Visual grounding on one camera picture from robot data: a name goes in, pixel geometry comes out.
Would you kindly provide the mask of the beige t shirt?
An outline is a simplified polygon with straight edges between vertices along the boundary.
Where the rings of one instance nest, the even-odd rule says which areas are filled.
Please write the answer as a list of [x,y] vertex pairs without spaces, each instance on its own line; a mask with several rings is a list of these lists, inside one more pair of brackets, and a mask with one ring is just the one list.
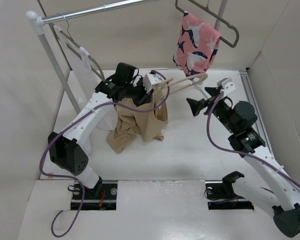
[[162,141],[162,129],[168,124],[167,104],[151,112],[135,112],[117,105],[117,125],[106,138],[107,144],[114,152],[120,154],[140,135],[144,142],[151,140]]

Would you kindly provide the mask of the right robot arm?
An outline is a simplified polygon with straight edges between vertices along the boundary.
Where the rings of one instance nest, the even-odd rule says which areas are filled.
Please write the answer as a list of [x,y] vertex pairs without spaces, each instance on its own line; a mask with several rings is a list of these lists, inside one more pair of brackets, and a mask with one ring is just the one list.
[[[208,99],[187,98],[193,116],[204,110],[207,116],[206,132],[210,143],[217,149],[239,155],[254,168],[266,182],[269,190],[250,183],[241,172],[234,171],[222,179],[221,191],[227,198],[243,197],[267,213],[286,237],[300,233],[300,184],[293,180],[276,159],[262,137],[254,130],[257,115],[253,105],[238,101],[228,105],[225,90],[208,87]],[[218,146],[211,137],[212,117],[230,132],[230,149]]]

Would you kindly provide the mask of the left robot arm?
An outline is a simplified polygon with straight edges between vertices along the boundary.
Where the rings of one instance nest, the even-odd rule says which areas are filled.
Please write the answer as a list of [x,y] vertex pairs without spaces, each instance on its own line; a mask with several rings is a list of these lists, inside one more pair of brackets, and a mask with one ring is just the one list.
[[154,71],[134,82],[137,78],[135,69],[132,65],[119,63],[115,73],[96,86],[73,122],[62,132],[52,132],[48,137],[50,161],[80,181],[90,198],[101,194],[103,181],[89,166],[89,157],[84,151],[91,132],[114,109],[114,104],[125,98],[131,99],[136,106],[150,103],[155,86],[161,82]]

